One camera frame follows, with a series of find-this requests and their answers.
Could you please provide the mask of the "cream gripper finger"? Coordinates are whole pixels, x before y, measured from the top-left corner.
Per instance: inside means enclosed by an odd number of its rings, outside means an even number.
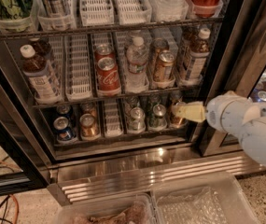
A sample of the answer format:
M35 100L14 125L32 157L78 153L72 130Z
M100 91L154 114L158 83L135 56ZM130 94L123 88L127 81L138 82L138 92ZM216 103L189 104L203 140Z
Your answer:
M205 121L205 108L202 102L179 102L171 108L171 111L176 117L182 119L198 123Z

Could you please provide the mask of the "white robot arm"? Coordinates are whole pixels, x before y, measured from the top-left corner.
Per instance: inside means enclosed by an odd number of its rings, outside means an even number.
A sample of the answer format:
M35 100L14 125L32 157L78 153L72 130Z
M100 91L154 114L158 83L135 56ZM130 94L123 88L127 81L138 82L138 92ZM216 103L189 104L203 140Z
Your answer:
M255 103L228 91L207 105L192 102L174 105L171 111L198 123L206 120L217 131L233 135L246 155L266 167L266 103Z

